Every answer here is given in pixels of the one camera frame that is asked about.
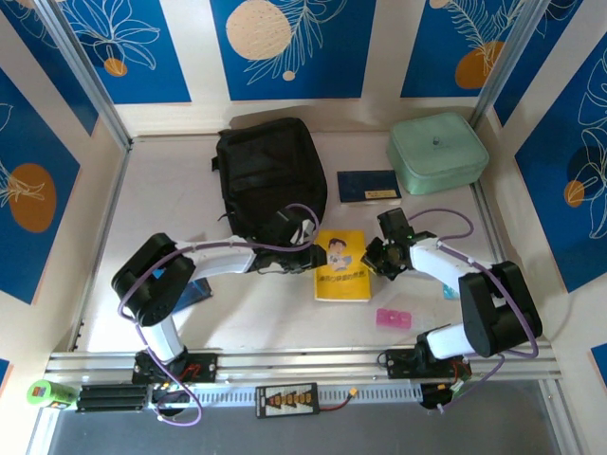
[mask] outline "white floor panel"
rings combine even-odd
[[[131,255],[154,233],[173,240],[212,240],[230,235],[218,173],[211,171],[217,136],[136,143],[103,253],[91,300],[85,312],[80,351],[123,352],[141,349],[135,330],[117,316],[119,299],[110,282]],[[363,229],[370,242],[381,231],[377,215],[394,206],[342,207],[337,171],[391,169],[385,154],[388,134],[314,135],[329,196],[323,228]],[[487,236],[469,187],[426,196],[403,191],[408,215],[447,207],[465,213],[476,230],[451,244],[479,260],[492,261]],[[428,214],[412,222],[416,230],[445,235],[466,230],[457,217]],[[302,275],[225,275],[209,279],[213,297],[175,317],[191,348],[282,349],[380,346],[414,341],[435,326],[461,320],[459,300],[445,300],[440,282],[403,274],[395,282],[373,277],[367,303],[314,300],[313,272]],[[410,331],[377,328],[380,307],[409,311]]]

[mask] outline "black backpack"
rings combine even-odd
[[[327,188],[322,164],[305,124],[281,118],[219,133],[213,170],[219,170],[226,215],[235,235],[276,244],[268,223],[293,203],[322,220]]]

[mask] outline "cable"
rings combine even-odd
[[[497,356],[500,357],[500,361],[498,362],[498,364],[493,367],[493,370],[491,370],[489,373],[485,374],[483,377],[481,377],[477,383],[475,383],[472,387],[470,387],[466,392],[464,392],[463,395],[455,398],[455,400],[452,400],[451,402],[447,403],[445,406],[441,406],[438,405],[438,409],[440,410],[440,413],[443,414],[445,413],[445,411],[447,409],[449,409],[451,406],[453,406],[454,403],[457,403],[459,401],[462,400],[462,398],[470,395],[473,391],[475,391],[476,389],[478,389],[478,387],[483,384],[484,382],[488,381],[490,377],[492,377],[494,374],[496,374],[498,372],[498,370],[500,368],[502,368],[502,365],[504,365],[504,362],[506,362],[506,358],[504,357],[503,354],[497,354]]]
[[[538,354],[540,353],[540,350],[538,348],[538,342],[536,341],[535,337],[533,336],[533,331],[531,330],[531,327],[529,327],[529,324],[527,323],[526,319],[524,318],[524,315],[521,312],[521,310],[519,309],[518,305],[516,304],[516,302],[510,295],[510,293],[507,291],[507,289],[504,287],[504,285],[498,280],[498,278],[495,275],[493,275],[493,273],[490,270],[488,270],[486,267],[477,263],[475,260],[466,256],[465,254],[460,253],[459,251],[455,251],[454,249],[451,249],[445,245],[439,245],[438,249],[440,249],[441,251],[444,251],[445,253],[451,255],[452,257],[454,257],[456,259],[459,259],[460,261],[464,261],[464,262],[472,265],[474,268],[476,268],[480,272],[487,275],[489,277],[489,279],[491,280],[491,282],[493,282],[495,287],[497,287],[498,290],[500,291],[500,293],[504,296],[504,299],[506,299],[508,306],[510,307],[510,309],[516,316],[516,319],[519,321],[519,323],[523,327],[524,334],[527,336],[529,343],[531,344],[531,351],[532,351],[530,354],[521,353],[519,351],[512,351],[512,350],[507,350],[506,352],[520,356],[520,357],[524,357],[524,358],[537,357]]]
[[[283,253],[296,253],[298,251],[303,251],[307,248],[310,248],[312,245],[314,245],[316,237],[318,236],[319,226],[321,225],[318,216],[316,216],[316,213],[314,212],[314,210],[312,210],[308,206],[305,206],[304,204],[289,204],[288,206],[286,206],[286,208],[287,209],[294,209],[294,208],[304,209],[311,215],[312,219],[314,220],[314,232],[312,234],[312,238],[306,244],[303,244],[301,246],[275,246],[275,245],[256,244],[256,243],[248,243],[248,242],[213,242],[213,243],[209,243],[209,244],[197,244],[194,246],[186,246],[185,248],[178,249],[178,250],[173,251],[172,253],[164,256],[163,258],[159,259],[154,265],[152,265],[145,273],[143,273],[135,281],[135,283],[126,292],[126,294],[124,294],[124,296],[122,297],[122,300],[120,301],[120,304],[118,307],[119,316],[135,323],[136,322],[135,318],[132,318],[132,317],[124,314],[124,306],[126,305],[126,302],[129,301],[131,299],[131,297],[133,297],[133,294],[135,294],[135,292],[141,287],[141,285],[144,284],[145,281],[148,278],[150,278],[150,276],[157,269],[161,268],[163,265],[168,263],[170,260],[176,258],[177,256],[179,256],[181,254],[193,253],[195,251],[200,251],[202,249],[218,248],[218,247],[223,247],[223,246],[229,246],[229,247],[236,246],[236,247],[251,248],[251,249],[263,248],[263,249],[269,249],[271,251],[279,251],[279,252],[283,252]]]
[[[414,216],[410,217],[409,221],[412,221],[413,219],[417,218],[418,216],[421,216],[426,213],[431,213],[431,212],[452,213],[452,214],[459,216],[464,221],[466,221],[466,223],[468,223],[468,226],[469,226],[468,232],[466,232],[464,234],[446,235],[446,236],[440,237],[438,239],[438,245],[439,245],[438,249],[440,249],[441,251],[443,251],[447,254],[450,254],[452,257],[459,259],[460,261],[470,264],[472,267],[476,268],[480,272],[487,275],[489,277],[489,279],[491,280],[491,282],[493,282],[493,284],[498,288],[500,293],[506,299],[506,303],[508,304],[508,306],[510,307],[510,309],[516,316],[517,320],[521,324],[521,327],[523,327],[524,334],[527,336],[529,343],[531,344],[531,350],[532,350],[531,353],[522,353],[520,351],[515,351],[515,350],[506,350],[506,352],[509,354],[517,355],[519,357],[524,357],[524,358],[537,357],[539,354],[539,348],[538,348],[538,343],[537,343],[535,337],[533,336],[533,331],[531,330],[531,327],[529,327],[529,324],[527,323],[526,319],[524,318],[523,313],[519,309],[518,305],[516,304],[516,302],[510,295],[510,293],[504,287],[504,285],[498,280],[498,278],[490,270],[488,270],[483,265],[477,263],[475,260],[473,260],[469,256],[466,256],[466,255],[460,253],[459,251],[455,251],[455,250],[449,248],[448,246],[445,246],[442,244],[446,240],[463,239],[465,237],[470,236],[472,234],[472,232],[474,232],[474,224],[471,222],[471,220],[468,218],[468,216],[466,216],[464,213],[461,213],[461,212],[459,212],[457,210],[453,210],[453,209],[443,209],[443,208],[422,210],[419,213],[416,213]],[[451,401],[444,407],[439,406],[441,413],[445,412],[445,410],[450,408],[453,405],[453,403],[456,403],[457,401],[464,398],[464,396],[467,396],[468,394],[470,394],[470,392],[474,391],[479,385],[481,385],[482,383],[489,380],[494,374],[496,374],[500,370],[500,368],[502,368],[502,365],[504,365],[506,358],[502,354],[497,354],[497,356],[500,357],[500,361],[498,362],[498,364],[489,373],[487,373],[485,376],[483,376],[476,384],[474,384],[474,386],[472,386],[467,392],[465,392],[460,397],[456,398],[454,401]]]
[[[200,403],[200,400],[198,400],[198,397],[190,390],[190,388],[187,387],[173,373],[171,373],[169,371],[169,369],[157,357],[156,353],[154,353],[154,351],[152,351],[152,349],[150,349],[150,347],[148,346],[148,342],[145,339],[145,336],[143,335],[143,332],[141,332],[141,327],[139,326],[137,319],[134,316],[131,317],[131,316],[128,316],[127,314],[125,314],[124,313],[124,306],[133,297],[133,295],[135,294],[135,292],[137,292],[137,290],[141,287],[141,285],[144,284],[145,281],[148,278],[150,278],[152,276],[152,274],[156,270],[158,270],[163,265],[165,265],[166,263],[168,263],[170,260],[174,259],[175,257],[177,257],[177,256],[179,256],[181,254],[191,253],[191,252],[199,251],[199,250],[202,250],[202,249],[218,248],[218,247],[223,247],[223,246],[228,246],[228,247],[245,247],[245,248],[251,248],[251,249],[254,249],[254,248],[264,248],[264,249],[269,249],[269,250],[272,250],[272,251],[280,251],[280,252],[284,252],[284,253],[295,253],[295,252],[298,252],[298,251],[303,251],[303,250],[311,247],[312,245],[314,245],[314,242],[316,241],[316,237],[318,236],[318,233],[319,233],[319,227],[321,225],[321,222],[319,221],[319,218],[316,215],[316,213],[314,212],[314,210],[312,210],[308,206],[305,206],[304,204],[289,204],[288,206],[286,206],[286,208],[287,209],[304,209],[312,217],[312,220],[314,221],[314,231],[312,233],[311,239],[307,243],[305,243],[305,244],[303,244],[301,246],[274,246],[274,245],[257,244],[257,243],[245,243],[245,242],[213,242],[213,243],[209,243],[209,244],[197,244],[197,245],[194,245],[194,246],[188,246],[188,247],[185,247],[185,248],[181,248],[181,249],[178,249],[176,251],[173,251],[172,253],[170,253],[170,254],[164,256],[163,258],[159,259],[158,261],[156,261],[155,264],[153,264],[148,270],[146,270],[135,281],[135,283],[131,286],[131,288],[126,292],[126,294],[124,294],[124,296],[120,300],[120,304],[119,304],[119,307],[118,307],[118,314],[119,314],[119,316],[121,318],[126,319],[129,322],[132,322],[133,324],[135,324],[135,330],[137,331],[139,337],[141,338],[141,341],[143,342],[143,345],[145,346],[145,349],[146,349],[148,355],[152,358],[152,360],[154,361],[154,363],[156,363],[157,366],[162,370],[162,372],[165,373],[168,377],[170,377],[177,384],[177,386],[181,387],[183,389],[183,391],[186,392],[190,396],[190,398],[192,398],[192,400],[196,404],[196,408],[198,410],[198,413],[197,413],[196,418],[193,419],[190,422],[176,422],[174,420],[166,419],[164,416],[162,416],[160,414],[159,408],[158,408],[158,406],[156,406],[155,413],[158,416],[158,419],[161,420],[162,422],[165,422],[165,423],[167,423],[169,425],[172,425],[174,427],[193,427],[198,422],[200,422],[200,420],[202,419],[202,411],[203,411],[202,410],[203,409],[202,408],[202,404]]]
[[[422,210],[422,211],[416,213],[415,215],[409,217],[409,221],[411,222],[418,216],[425,215],[426,213],[435,213],[435,212],[451,213],[453,215],[457,215],[468,224],[468,232],[465,232],[463,234],[444,235],[443,237],[440,237],[438,239],[439,241],[444,242],[446,240],[465,239],[466,237],[469,237],[470,235],[472,235],[472,233],[474,232],[474,224],[468,218],[468,216],[466,216],[461,211],[457,211],[457,210],[453,210],[453,209],[436,208],[436,209]]]
[[[348,403],[350,403],[350,400],[352,398],[354,398],[358,392],[359,392],[358,389],[356,389],[356,388],[353,387],[352,389],[350,389],[350,391],[348,392],[348,397],[345,400],[343,400],[343,402],[339,403],[336,406],[331,406],[331,407],[328,407],[328,408],[321,408],[321,411],[322,412],[328,412],[330,410],[340,410],[345,405],[347,405]]]

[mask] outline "mint green case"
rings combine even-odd
[[[410,194],[428,194],[475,182],[489,162],[466,120],[448,112],[397,123],[388,157]]]

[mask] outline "dark blue card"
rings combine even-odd
[[[350,171],[338,173],[342,203],[400,199],[394,171]]]

